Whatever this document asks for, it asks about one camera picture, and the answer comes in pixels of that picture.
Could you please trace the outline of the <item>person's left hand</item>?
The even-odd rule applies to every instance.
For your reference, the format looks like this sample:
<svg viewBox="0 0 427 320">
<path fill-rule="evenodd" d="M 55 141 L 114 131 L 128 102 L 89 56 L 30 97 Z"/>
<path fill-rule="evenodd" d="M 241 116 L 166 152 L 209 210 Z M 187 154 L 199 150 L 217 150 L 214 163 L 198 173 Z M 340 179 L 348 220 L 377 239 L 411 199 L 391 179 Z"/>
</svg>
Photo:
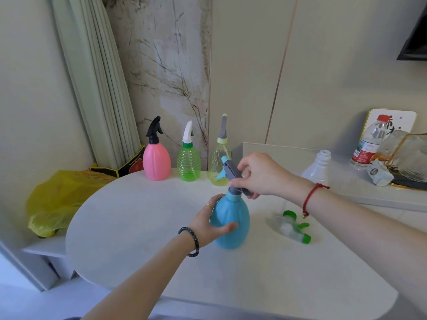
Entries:
<svg viewBox="0 0 427 320">
<path fill-rule="evenodd" d="M 202 207 L 194 219 L 189 223 L 188 227 L 197 237 L 200 248 L 219 238 L 214 236 L 214 226 L 211 225 L 210 219 L 216 203 L 224 196 L 225 194 L 217 194 L 211 197 L 207 204 Z"/>
</svg>

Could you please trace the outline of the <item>person's right hand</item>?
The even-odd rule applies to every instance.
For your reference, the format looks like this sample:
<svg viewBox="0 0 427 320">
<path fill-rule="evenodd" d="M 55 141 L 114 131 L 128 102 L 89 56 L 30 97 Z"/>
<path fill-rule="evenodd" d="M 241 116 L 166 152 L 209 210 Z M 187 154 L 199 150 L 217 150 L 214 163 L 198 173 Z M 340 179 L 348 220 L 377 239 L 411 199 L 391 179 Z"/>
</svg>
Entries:
<svg viewBox="0 0 427 320">
<path fill-rule="evenodd" d="M 302 206 L 315 186 L 313 182 L 287 171 L 264 153 L 254 152 L 243 157 L 238 169 L 247 171 L 245 178 L 254 178 L 255 188 L 248 188 L 253 193 L 249 196 L 251 199 L 260 195 L 274 195 Z"/>
</svg>

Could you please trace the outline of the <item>blue spray bottle body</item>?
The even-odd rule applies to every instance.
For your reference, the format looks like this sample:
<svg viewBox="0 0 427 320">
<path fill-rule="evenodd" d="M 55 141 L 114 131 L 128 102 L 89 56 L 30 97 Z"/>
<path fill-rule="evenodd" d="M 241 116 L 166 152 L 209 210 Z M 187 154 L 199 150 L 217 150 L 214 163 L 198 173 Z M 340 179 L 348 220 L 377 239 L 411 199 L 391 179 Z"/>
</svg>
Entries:
<svg viewBox="0 0 427 320">
<path fill-rule="evenodd" d="M 210 222 L 214 227 L 222 227 L 230 222 L 238 224 L 238 227 L 231 233 L 215 240 L 221 248 L 237 249 L 244 243 L 250 229 L 250 214 L 248 206 L 242 198 L 241 190 L 228 188 L 226 195 L 216 203 Z"/>
</svg>

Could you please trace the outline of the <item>grey and blue spray head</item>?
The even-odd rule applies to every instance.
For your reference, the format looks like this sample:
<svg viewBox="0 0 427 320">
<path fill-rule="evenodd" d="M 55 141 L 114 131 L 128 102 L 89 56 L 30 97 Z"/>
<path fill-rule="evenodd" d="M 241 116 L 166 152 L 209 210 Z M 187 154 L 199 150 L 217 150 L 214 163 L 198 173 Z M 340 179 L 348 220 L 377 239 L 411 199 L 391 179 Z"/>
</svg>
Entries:
<svg viewBox="0 0 427 320">
<path fill-rule="evenodd" d="M 227 156 L 222 156 L 221 161 L 223 163 L 223 167 L 221 172 L 216 176 L 217 179 L 227 178 L 228 180 L 233 180 L 236 178 L 242 178 L 242 174 L 237 166 L 228 159 Z M 245 196 L 252 196 L 253 193 L 248 189 L 243 187 L 233 187 L 229 186 L 228 191 L 233 195 L 244 194 Z"/>
</svg>

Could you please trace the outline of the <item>person's right forearm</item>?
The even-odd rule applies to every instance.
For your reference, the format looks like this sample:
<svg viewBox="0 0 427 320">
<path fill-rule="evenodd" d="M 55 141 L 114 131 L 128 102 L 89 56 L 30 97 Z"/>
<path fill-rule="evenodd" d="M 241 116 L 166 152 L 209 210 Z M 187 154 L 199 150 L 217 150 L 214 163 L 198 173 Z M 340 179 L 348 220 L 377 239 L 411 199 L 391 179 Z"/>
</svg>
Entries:
<svg viewBox="0 0 427 320">
<path fill-rule="evenodd" d="M 307 212 L 427 314 L 427 233 L 314 186 Z"/>
</svg>

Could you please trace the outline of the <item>yellow clear spray bottle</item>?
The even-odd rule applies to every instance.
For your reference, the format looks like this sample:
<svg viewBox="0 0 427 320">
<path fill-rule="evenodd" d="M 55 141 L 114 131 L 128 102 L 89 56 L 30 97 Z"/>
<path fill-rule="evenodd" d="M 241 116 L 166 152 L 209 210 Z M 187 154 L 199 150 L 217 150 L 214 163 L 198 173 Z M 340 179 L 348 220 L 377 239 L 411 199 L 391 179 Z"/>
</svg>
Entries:
<svg viewBox="0 0 427 320">
<path fill-rule="evenodd" d="M 221 172 L 223 172 L 224 164 L 222 162 L 222 157 L 227 156 L 229 160 L 232 159 L 232 151 L 228 145 L 228 136 L 227 136 L 227 119 L 228 116 L 226 113 L 222 115 L 220 132 L 217 137 L 216 145 L 210 155 L 208 160 L 207 167 L 207 177 L 209 181 L 219 187 L 226 186 L 228 184 L 227 177 L 221 177 Z"/>
</svg>

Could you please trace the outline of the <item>green spray bottle white head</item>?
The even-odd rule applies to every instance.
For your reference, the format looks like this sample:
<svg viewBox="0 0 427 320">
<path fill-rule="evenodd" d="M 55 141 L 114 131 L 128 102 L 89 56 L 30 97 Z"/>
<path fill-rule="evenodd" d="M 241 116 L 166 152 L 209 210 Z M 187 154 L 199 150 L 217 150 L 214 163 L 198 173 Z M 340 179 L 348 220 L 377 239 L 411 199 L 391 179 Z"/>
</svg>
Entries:
<svg viewBox="0 0 427 320">
<path fill-rule="evenodd" d="M 201 172 L 201 160 L 197 149 L 193 145 L 193 123 L 187 122 L 182 139 L 182 148 L 177 157 L 177 169 L 182 181 L 196 181 Z"/>
</svg>

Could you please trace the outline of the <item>clear and green spray head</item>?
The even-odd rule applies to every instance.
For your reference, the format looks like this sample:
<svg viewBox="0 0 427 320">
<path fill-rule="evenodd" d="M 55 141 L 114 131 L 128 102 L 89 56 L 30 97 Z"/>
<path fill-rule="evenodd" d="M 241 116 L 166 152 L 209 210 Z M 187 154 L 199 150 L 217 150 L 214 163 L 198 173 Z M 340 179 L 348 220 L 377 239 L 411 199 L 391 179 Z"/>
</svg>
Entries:
<svg viewBox="0 0 427 320">
<path fill-rule="evenodd" d="M 298 223 L 297 215 L 294 211 L 285 210 L 282 215 L 275 215 L 273 220 L 276 228 L 283 236 L 303 244 L 311 242 L 311 236 L 302 231 L 308 228 L 310 224 L 307 222 Z"/>
</svg>

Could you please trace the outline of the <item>clear headless plastic bottle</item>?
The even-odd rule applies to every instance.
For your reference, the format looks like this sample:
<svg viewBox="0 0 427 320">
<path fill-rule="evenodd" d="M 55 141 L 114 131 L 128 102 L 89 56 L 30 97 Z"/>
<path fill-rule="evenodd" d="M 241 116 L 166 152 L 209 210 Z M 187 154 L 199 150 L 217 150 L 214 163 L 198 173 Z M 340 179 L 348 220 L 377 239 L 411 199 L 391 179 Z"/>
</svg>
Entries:
<svg viewBox="0 0 427 320">
<path fill-rule="evenodd" d="M 321 183 L 324 186 L 329 186 L 328 164 L 330 160 L 331 152 L 320 150 L 314 162 L 302 172 L 301 177 L 313 183 Z"/>
</svg>

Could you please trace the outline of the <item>pink spray bottle black head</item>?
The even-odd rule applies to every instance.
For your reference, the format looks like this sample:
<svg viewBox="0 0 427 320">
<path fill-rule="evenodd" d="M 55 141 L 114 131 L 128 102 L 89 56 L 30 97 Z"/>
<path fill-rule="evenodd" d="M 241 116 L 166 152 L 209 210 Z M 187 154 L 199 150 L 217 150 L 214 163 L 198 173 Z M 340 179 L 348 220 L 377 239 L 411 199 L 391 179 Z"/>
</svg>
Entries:
<svg viewBox="0 0 427 320">
<path fill-rule="evenodd" d="M 143 167 L 148 179 L 162 181 L 169 177 L 171 159 L 167 149 L 160 143 L 158 133 L 163 134 L 160 126 L 160 116 L 151 122 L 146 137 L 148 145 L 143 153 Z"/>
</svg>

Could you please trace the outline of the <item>yellow plastic bag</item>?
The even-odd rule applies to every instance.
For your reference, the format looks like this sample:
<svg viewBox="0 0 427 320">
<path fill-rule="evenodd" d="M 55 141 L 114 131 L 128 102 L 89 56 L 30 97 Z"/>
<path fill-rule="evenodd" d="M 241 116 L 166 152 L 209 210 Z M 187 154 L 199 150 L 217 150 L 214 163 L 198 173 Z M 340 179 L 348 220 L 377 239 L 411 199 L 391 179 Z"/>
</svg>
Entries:
<svg viewBox="0 0 427 320">
<path fill-rule="evenodd" d="M 49 180 L 37 185 L 27 199 L 28 228 L 40 238 L 67 229 L 81 205 L 115 179 L 89 170 L 57 171 Z"/>
</svg>

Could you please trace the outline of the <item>pale green curtain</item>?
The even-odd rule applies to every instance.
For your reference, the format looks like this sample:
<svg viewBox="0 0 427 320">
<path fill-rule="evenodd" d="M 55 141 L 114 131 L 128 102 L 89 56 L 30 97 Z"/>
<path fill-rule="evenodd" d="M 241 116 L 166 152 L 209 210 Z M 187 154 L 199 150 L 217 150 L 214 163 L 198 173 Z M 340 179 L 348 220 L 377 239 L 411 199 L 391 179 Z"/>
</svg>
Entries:
<svg viewBox="0 0 427 320">
<path fill-rule="evenodd" d="M 141 150 L 118 48 L 102 0 L 51 0 L 56 29 L 98 167 L 119 170 Z"/>
</svg>

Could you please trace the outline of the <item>white gold-rimmed decorative board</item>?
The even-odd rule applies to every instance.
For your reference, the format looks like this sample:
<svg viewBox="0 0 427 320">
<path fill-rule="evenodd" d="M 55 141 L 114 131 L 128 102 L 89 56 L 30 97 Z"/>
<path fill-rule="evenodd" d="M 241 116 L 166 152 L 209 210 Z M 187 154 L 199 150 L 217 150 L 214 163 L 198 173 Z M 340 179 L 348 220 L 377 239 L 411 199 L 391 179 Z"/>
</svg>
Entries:
<svg viewBox="0 0 427 320">
<path fill-rule="evenodd" d="M 387 123 L 388 128 L 385 139 L 395 130 L 403 130 L 410 133 L 417 117 L 417 113 L 414 111 L 373 108 L 366 116 L 361 136 L 367 127 L 374 123 L 377 117 L 381 114 L 390 116 L 390 120 Z"/>
</svg>

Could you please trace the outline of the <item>glass cup with gold frame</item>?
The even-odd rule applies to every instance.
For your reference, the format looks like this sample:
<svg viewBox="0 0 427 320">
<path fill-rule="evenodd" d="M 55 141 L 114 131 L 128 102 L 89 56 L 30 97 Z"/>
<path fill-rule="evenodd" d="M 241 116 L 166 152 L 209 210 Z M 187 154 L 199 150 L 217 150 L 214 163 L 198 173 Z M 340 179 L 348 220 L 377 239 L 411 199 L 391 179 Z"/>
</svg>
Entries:
<svg viewBox="0 0 427 320">
<path fill-rule="evenodd" d="M 415 182 L 427 182 L 427 133 L 408 134 L 398 150 L 399 173 Z"/>
</svg>

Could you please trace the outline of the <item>black wall-mounted screen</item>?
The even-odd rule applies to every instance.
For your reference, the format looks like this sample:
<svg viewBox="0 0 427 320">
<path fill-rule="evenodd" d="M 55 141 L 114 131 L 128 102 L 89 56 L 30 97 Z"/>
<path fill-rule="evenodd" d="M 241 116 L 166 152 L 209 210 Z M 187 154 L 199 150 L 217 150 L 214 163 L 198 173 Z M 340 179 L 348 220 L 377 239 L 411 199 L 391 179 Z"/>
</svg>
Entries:
<svg viewBox="0 0 427 320">
<path fill-rule="evenodd" d="M 397 60 L 427 62 L 427 4 L 405 41 Z"/>
</svg>

